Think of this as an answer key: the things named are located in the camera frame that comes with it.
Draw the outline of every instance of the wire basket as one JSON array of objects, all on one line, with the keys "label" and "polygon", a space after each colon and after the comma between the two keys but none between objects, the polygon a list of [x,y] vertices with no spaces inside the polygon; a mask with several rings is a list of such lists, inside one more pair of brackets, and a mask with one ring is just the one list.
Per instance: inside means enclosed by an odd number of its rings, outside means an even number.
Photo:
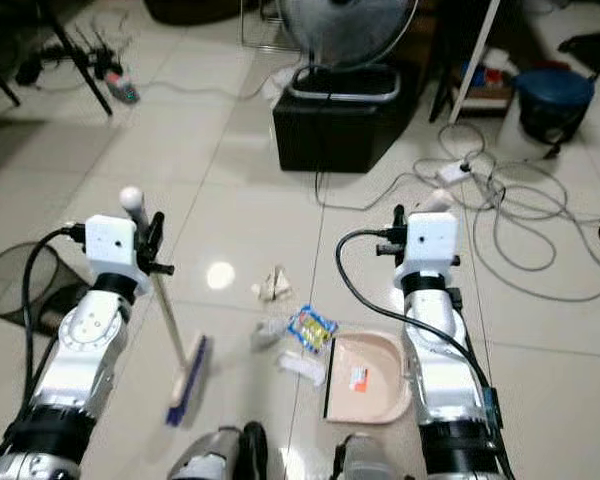
[{"label": "wire basket", "polygon": [[[35,243],[23,243],[0,254],[0,318],[23,325],[22,277],[27,258]],[[55,335],[64,316],[89,290],[85,282],[59,257],[45,246],[31,271],[30,298],[34,331]]]}]

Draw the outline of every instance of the sticker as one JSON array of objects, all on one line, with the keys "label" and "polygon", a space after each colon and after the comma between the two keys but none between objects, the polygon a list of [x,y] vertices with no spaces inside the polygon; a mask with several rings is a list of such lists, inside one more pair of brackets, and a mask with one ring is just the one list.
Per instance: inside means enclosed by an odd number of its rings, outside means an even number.
[{"label": "sticker", "polygon": [[369,370],[365,367],[354,367],[351,369],[351,380],[349,388],[354,392],[365,393],[369,383]]}]

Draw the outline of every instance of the dustpan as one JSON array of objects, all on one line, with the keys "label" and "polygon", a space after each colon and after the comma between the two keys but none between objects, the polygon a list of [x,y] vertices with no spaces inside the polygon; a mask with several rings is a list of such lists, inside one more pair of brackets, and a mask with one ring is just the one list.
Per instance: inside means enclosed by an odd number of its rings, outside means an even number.
[{"label": "dustpan", "polygon": [[384,332],[342,332],[331,343],[324,418],[384,424],[409,408],[407,356],[400,339]]}]

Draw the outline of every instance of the broom handle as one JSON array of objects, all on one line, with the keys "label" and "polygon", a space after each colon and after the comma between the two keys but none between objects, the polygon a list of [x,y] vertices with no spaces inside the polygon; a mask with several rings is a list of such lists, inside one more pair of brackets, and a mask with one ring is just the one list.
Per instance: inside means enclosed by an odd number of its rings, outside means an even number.
[{"label": "broom handle", "polygon": [[169,299],[167,298],[167,291],[164,288],[162,277],[160,275],[153,274],[151,275],[151,281],[153,282],[153,288],[155,289],[156,296],[158,297],[160,310],[162,310],[162,316],[167,324],[167,330],[169,331],[169,336],[173,342],[173,347],[176,350],[176,355],[178,356],[180,366],[182,368],[187,368],[187,355],[184,353],[182,338],[180,337],[180,332],[178,332],[176,318],[173,314],[173,309],[171,308],[171,302],[169,302]]}]

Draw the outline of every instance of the black box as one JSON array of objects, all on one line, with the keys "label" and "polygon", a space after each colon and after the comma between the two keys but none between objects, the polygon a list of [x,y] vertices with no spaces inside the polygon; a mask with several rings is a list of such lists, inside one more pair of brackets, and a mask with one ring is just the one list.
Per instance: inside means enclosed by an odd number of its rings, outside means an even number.
[{"label": "black box", "polygon": [[282,170],[371,170],[411,120],[413,78],[403,73],[399,95],[386,103],[302,99],[285,90],[273,109]]}]

